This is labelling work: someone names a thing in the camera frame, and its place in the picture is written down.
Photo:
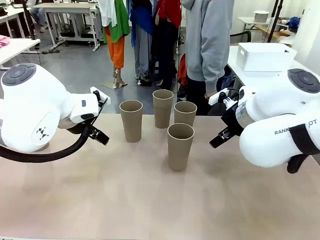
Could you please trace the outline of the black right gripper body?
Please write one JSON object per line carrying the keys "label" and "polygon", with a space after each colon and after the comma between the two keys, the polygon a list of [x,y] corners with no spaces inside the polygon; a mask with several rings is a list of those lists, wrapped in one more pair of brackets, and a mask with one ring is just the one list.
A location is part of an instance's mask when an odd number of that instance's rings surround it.
{"label": "black right gripper body", "polygon": [[238,104],[235,103],[232,107],[226,110],[226,112],[221,117],[221,120],[226,125],[226,128],[223,131],[233,136],[240,136],[244,130],[244,128],[239,124],[236,117],[237,108]]}

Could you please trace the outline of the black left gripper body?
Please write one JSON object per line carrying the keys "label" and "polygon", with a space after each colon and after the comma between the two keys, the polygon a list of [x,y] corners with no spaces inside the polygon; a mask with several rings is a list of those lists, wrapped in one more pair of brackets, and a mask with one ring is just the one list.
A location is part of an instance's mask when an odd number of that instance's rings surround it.
{"label": "black left gripper body", "polygon": [[102,131],[94,126],[97,116],[87,119],[83,122],[77,123],[74,126],[74,133],[76,135],[84,134],[85,136],[99,136]]}

